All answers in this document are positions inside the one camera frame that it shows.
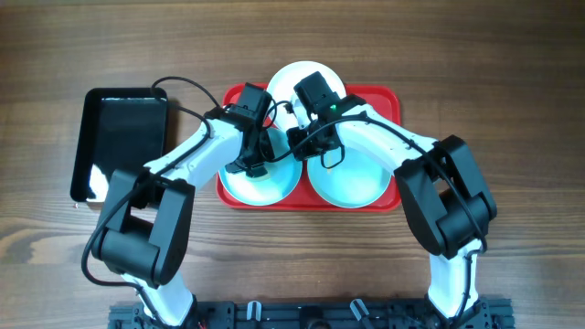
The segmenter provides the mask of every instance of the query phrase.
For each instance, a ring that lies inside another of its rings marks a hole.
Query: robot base
[[[141,302],[111,308],[108,329],[158,329]],[[199,302],[186,329],[442,329],[448,325],[425,299],[388,302]],[[463,316],[464,329],[514,329],[511,301],[480,298]]]

